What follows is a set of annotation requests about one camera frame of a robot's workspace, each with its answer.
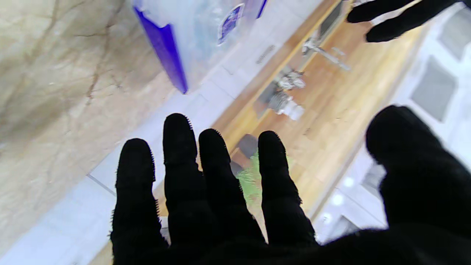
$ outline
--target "wooden floor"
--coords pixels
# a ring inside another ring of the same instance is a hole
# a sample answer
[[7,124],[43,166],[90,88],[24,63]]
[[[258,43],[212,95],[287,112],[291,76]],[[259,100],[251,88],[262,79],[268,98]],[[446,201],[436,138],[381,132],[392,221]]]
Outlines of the wooden floor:
[[[369,23],[341,23],[324,43],[325,50],[337,47],[344,51],[345,63],[352,70],[345,72],[324,57],[315,56],[305,69],[307,87],[290,92],[305,108],[299,121],[270,111],[255,126],[241,124],[238,128],[254,136],[265,130],[279,134],[290,157],[290,174],[306,213],[319,204],[362,139],[369,121],[385,104],[422,32],[419,28],[388,43],[370,44],[364,42],[364,34],[370,27]],[[221,128],[221,122],[215,127],[225,138],[231,138]],[[159,194],[159,204],[161,215],[167,215],[162,194]],[[92,264],[109,264],[110,254],[111,248],[107,246]]]

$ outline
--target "marble surface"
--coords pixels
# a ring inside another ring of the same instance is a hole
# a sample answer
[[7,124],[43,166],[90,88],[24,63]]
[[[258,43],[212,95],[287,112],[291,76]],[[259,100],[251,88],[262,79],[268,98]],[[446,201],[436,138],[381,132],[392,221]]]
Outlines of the marble surface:
[[126,0],[0,1],[0,256],[176,90]]

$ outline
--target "white tile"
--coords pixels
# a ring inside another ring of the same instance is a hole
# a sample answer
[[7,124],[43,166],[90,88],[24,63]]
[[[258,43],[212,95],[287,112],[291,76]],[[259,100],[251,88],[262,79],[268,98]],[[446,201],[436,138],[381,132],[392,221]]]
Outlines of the white tile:
[[281,14],[279,4],[269,1],[263,16],[256,20],[247,39],[238,45],[234,52],[225,59],[222,64],[224,68],[231,74],[235,74],[245,61],[255,56],[256,49],[281,24],[282,20],[279,19]]
[[222,88],[232,98],[237,98],[248,85],[248,79],[242,79],[237,75],[232,75],[223,67],[218,67],[213,76],[209,79],[218,87]]
[[[107,242],[114,204],[111,193],[86,177],[8,250],[0,264],[88,264]],[[76,259],[79,256],[87,261]]]
[[113,152],[103,159],[98,166],[90,172],[90,175],[102,183],[108,189],[116,193],[116,170],[118,169],[119,156],[124,142],[116,147]]
[[116,204],[116,196],[89,177],[77,184],[69,195],[88,211],[108,219]]
[[[299,17],[289,13],[286,14],[278,28],[242,64],[237,71],[237,75],[245,80],[253,79],[301,24],[302,20]],[[264,59],[259,62],[261,56],[264,56]]]
[[287,8],[302,20],[306,20],[321,2],[322,0],[283,0]]
[[99,218],[84,231],[81,239],[66,251],[56,264],[89,264],[109,241],[111,224],[109,218]]

